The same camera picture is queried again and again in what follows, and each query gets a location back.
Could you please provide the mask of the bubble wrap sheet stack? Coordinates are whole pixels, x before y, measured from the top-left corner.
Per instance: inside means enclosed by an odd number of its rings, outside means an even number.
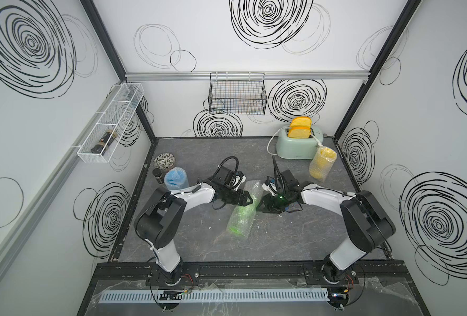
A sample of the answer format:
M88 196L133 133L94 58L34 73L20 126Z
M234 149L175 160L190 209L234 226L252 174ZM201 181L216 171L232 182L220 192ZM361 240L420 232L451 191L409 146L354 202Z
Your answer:
M236 238L246 240L251 232L264 189L260 180L250 180L246 182L244 190L250 194L253 202L248 206L237 206L233 210L226 232Z

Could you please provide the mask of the green plastic wine glass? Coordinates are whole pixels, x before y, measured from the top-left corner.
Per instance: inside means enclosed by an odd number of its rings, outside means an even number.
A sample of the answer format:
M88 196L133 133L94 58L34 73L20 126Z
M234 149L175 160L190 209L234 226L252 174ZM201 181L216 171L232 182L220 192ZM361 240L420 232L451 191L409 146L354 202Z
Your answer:
M238 238L247 239L255 217L256 207L254 204L245 207L237 206L232 212L226 231Z

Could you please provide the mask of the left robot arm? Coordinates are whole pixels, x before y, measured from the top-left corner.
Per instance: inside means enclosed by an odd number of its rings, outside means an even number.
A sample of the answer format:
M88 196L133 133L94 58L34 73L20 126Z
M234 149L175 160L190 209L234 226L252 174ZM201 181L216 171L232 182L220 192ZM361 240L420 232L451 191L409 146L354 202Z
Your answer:
M157 188L134 221L137 236L148 243L156 263L167 274L181 269L182 258L174 237L186 211L220 200L225 205L248 206L254 203L250 193L240 186L245 182L241 171L219 167L206 180L180 190Z

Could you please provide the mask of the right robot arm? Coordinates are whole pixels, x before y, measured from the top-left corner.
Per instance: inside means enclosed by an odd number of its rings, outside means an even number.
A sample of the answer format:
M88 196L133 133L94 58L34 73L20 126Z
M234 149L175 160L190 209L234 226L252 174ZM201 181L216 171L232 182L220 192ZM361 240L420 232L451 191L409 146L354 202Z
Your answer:
M338 283L358 260L396 233L395 224L369 191L341 192L309 181L300 183L289 170L268 177L262 188L266 194L257 206L262 213L279 214L305 204L343 218L347 237L325 257L321 268L329 283Z

